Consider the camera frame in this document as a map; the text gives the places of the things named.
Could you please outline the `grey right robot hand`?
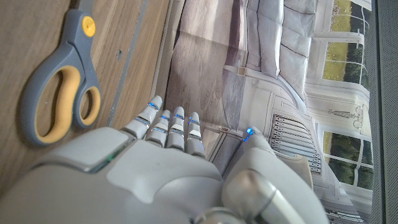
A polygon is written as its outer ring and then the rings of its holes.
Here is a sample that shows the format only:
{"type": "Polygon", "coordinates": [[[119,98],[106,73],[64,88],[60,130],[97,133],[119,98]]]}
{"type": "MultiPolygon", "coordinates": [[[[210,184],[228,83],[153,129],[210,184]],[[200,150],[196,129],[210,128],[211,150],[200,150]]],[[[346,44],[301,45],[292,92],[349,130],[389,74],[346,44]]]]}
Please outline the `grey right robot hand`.
{"type": "Polygon", "coordinates": [[[121,130],[99,128],[42,156],[1,198],[2,223],[327,223],[310,171],[254,127],[227,177],[207,161],[197,113],[153,97],[121,130]]]}

